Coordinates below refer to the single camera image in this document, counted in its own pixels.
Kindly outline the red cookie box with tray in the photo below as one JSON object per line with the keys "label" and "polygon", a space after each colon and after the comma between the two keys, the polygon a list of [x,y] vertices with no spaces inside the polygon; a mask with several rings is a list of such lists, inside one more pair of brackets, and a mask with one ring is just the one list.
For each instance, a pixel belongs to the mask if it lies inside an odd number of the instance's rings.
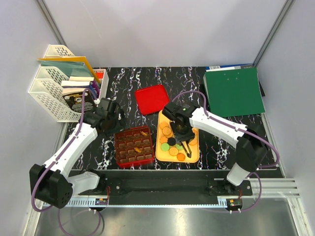
{"label": "red cookie box with tray", "polygon": [[[151,131],[148,126],[134,127],[115,134],[116,162],[122,169],[138,166],[148,166],[155,160],[155,152]],[[134,148],[141,148],[142,153],[136,153]]]}

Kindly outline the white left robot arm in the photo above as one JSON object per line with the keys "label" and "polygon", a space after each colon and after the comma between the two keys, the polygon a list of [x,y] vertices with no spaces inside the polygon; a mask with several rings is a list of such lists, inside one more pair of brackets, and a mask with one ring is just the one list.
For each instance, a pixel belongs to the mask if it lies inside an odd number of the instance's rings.
{"label": "white left robot arm", "polygon": [[97,137],[108,137],[129,129],[121,106],[103,98],[90,111],[84,112],[75,130],[61,148],[43,165],[30,169],[31,204],[40,211],[35,200],[41,200],[50,207],[63,208],[72,196],[91,190],[100,195],[106,190],[106,177],[95,170],[84,170],[76,176],[70,171],[83,151]]}

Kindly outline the orange flower cookie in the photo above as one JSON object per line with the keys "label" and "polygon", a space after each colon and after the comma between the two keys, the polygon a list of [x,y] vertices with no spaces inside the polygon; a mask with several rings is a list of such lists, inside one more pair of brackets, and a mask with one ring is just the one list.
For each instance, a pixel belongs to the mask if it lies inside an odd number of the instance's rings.
{"label": "orange flower cookie", "polygon": [[142,153],[143,152],[143,150],[141,148],[138,148],[138,147],[135,147],[134,150],[136,153]]}

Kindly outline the metal tongs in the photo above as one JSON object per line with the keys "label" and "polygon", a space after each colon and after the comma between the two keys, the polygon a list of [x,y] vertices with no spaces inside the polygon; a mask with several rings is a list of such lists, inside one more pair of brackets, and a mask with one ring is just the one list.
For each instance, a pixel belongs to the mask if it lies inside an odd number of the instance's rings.
{"label": "metal tongs", "polygon": [[192,151],[190,149],[189,142],[190,142],[190,140],[187,140],[187,141],[180,142],[180,144],[183,147],[187,157],[191,158],[192,157]]}

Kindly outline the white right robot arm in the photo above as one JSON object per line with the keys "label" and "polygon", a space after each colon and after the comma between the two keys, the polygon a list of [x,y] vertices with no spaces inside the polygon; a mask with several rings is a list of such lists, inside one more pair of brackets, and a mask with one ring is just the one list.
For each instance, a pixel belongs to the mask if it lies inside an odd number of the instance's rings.
{"label": "white right robot arm", "polygon": [[229,195],[240,191],[243,180],[256,171],[268,152],[264,140],[257,136],[259,128],[247,129],[246,125],[232,123],[200,106],[181,107],[169,102],[162,114],[170,120],[175,140],[179,144],[191,142],[195,138],[192,129],[196,128],[226,141],[236,149],[236,162],[223,183],[224,191]]}

